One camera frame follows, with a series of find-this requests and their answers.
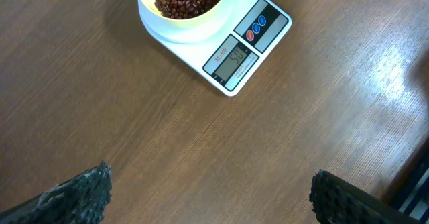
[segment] brown wooden surface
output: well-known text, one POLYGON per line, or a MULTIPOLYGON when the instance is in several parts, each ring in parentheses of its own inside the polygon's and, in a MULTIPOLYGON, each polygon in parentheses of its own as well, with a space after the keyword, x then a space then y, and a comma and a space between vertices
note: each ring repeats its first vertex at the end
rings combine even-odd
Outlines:
POLYGON ((107 161, 105 223, 314 223, 323 168, 380 197, 428 133, 429 0, 273 0, 294 24, 224 97, 137 0, 0 0, 0 209, 107 161))

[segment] white scale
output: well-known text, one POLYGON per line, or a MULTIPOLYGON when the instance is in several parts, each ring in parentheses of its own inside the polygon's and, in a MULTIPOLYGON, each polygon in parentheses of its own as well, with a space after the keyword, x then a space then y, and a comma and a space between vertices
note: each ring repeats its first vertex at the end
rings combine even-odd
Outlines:
POLYGON ((192 29, 177 28, 139 0, 148 32, 227 96, 236 95, 292 25, 270 0, 234 0, 222 17, 192 29))

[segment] bowl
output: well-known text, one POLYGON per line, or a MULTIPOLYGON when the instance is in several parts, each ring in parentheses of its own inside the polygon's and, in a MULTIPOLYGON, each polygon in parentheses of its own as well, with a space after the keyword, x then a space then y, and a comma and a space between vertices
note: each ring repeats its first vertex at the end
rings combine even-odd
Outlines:
POLYGON ((141 2, 146 8, 149 9, 152 14, 162 18, 170 25, 180 28, 197 27, 209 20, 216 19, 216 17, 224 17, 225 12, 227 12, 228 8, 233 4, 233 0, 220 0, 211 10, 200 16, 194 17, 192 19, 170 19, 168 17, 162 16, 161 12, 155 6, 155 0, 141 0, 141 2))

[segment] table top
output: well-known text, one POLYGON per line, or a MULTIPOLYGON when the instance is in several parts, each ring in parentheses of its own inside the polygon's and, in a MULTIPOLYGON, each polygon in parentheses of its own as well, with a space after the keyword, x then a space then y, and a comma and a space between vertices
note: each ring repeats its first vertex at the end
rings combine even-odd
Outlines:
POLYGON ((294 24, 225 97, 137 0, 1 0, 0 209, 105 160, 104 223, 315 223, 325 169, 382 197, 428 133, 429 0, 273 0, 294 24))

